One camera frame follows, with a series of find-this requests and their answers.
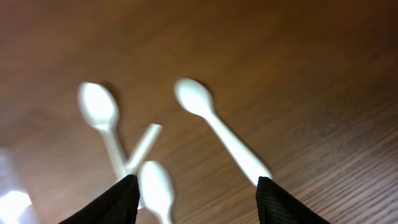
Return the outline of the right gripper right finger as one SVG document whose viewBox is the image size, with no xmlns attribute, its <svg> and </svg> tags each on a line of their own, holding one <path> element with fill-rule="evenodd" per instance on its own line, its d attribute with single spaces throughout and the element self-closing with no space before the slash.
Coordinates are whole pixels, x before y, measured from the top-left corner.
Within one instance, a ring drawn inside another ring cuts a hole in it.
<svg viewBox="0 0 398 224">
<path fill-rule="evenodd" d="M 330 224 L 268 177 L 260 177 L 256 190 L 260 224 Z"/>
</svg>

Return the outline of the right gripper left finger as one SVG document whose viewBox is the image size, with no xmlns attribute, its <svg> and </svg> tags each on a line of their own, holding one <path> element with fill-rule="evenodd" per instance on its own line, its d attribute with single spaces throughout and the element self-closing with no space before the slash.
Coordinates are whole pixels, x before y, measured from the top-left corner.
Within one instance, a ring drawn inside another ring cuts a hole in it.
<svg viewBox="0 0 398 224">
<path fill-rule="evenodd" d="M 61 224 L 135 224 L 140 199 L 137 176 L 129 174 Z"/>
</svg>

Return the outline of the white spoon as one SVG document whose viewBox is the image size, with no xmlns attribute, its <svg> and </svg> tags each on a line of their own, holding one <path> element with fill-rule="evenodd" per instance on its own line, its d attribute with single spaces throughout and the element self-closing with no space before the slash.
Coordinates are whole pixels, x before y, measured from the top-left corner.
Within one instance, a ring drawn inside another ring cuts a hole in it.
<svg viewBox="0 0 398 224">
<path fill-rule="evenodd" d="M 173 224 L 172 208 L 175 191 L 164 166 L 156 161 L 145 161 L 138 176 L 143 205 L 151 211 L 161 224 Z"/>
<path fill-rule="evenodd" d="M 253 185 L 260 177 L 272 178 L 271 171 L 217 115 L 210 91 L 201 83 L 181 78 L 174 85 L 174 93 L 181 107 L 202 117 L 218 136 L 230 156 Z"/>
<path fill-rule="evenodd" d="M 78 105 L 85 122 L 103 138 L 117 180 L 123 179 L 126 156 L 117 135 L 119 108 L 113 95 L 97 83 L 83 82 L 78 89 Z"/>
</svg>

